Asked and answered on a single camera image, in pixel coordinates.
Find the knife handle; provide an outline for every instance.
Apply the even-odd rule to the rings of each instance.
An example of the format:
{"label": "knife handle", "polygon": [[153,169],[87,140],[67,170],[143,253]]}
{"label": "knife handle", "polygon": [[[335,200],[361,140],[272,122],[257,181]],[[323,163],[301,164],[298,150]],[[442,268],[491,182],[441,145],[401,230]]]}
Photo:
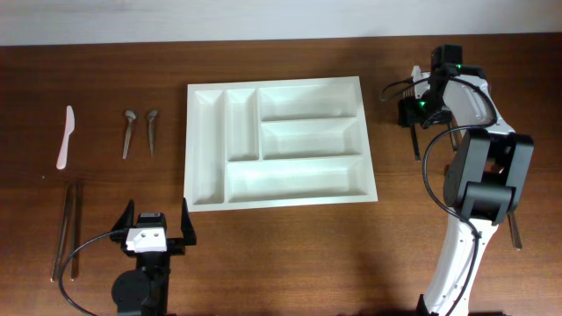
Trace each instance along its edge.
{"label": "knife handle", "polygon": [[66,133],[62,137],[61,151],[59,152],[59,158],[56,160],[56,168],[58,170],[62,170],[67,166],[68,138],[69,137],[70,137],[70,135],[66,134]]}

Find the white wall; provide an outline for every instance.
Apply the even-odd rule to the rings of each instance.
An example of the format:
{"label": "white wall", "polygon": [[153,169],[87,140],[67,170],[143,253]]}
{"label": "white wall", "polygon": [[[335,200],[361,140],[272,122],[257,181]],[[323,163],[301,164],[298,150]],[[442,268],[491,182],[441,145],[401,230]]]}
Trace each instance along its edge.
{"label": "white wall", "polygon": [[0,0],[0,45],[561,31],[560,0]]}

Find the brown table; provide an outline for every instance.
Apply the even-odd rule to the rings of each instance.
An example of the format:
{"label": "brown table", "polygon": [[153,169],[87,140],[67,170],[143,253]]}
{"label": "brown table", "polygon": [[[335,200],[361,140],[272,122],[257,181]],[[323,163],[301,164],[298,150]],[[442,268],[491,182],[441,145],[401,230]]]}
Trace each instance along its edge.
{"label": "brown table", "polygon": [[[501,114],[535,140],[517,209],[524,250],[507,224],[492,239],[472,289],[472,311],[513,315],[562,310],[562,34],[318,39],[0,48],[1,314],[77,314],[49,282],[63,183],[82,180],[82,240],[111,229],[133,198],[164,212],[179,236],[184,187],[186,85],[359,75],[379,202],[200,212],[198,245],[172,260],[169,311],[178,315],[353,315],[414,309],[433,276],[447,216],[430,200],[410,133],[396,125],[388,83],[429,67],[443,43],[464,46],[484,68]],[[72,104],[68,166],[55,162]],[[157,122],[156,156],[146,120],[121,159],[125,109]],[[419,133],[424,149],[441,131]],[[450,143],[432,153],[435,191]],[[76,301],[114,314],[111,287],[134,260],[101,241],[66,282]]]}

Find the white knife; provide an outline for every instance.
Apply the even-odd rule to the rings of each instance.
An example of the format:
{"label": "white knife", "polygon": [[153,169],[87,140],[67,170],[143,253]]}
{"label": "white knife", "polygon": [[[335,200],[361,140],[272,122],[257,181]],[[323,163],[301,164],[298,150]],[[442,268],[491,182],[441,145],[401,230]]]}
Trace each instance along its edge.
{"label": "white knife", "polygon": [[72,106],[67,106],[67,124],[64,127],[64,136],[62,136],[61,151],[59,152],[59,159],[56,160],[56,168],[58,170],[64,169],[67,166],[68,157],[68,138],[74,132],[74,112]]}

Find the tray compartment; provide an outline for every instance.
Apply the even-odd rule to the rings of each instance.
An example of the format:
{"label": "tray compartment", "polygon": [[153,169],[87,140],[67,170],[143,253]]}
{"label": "tray compartment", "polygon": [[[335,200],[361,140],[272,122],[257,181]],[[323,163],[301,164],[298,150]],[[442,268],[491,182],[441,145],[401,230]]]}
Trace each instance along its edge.
{"label": "tray compartment", "polygon": [[360,154],[360,138],[359,124],[354,118],[263,123],[263,158]]}
{"label": "tray compartment", "polygon": [[224,202],[224,92],[197,91],[195,119],[189,128],[196,131],[193,150],[193,201],[195,205]]}
{"label": "tray compartment", "polygon": [[259,148],[256,90],[227,90],[225,105],[228,161],[257,160]]}
{"label": "tray compartment", "polygon": [[229,163],[228,202],[365,195],[363,170],[360,156]]}
{"label": "tray compartment", "polygon": [[352,84],[262,88],[258,103],[262,121],[350,118],[357,112]]}

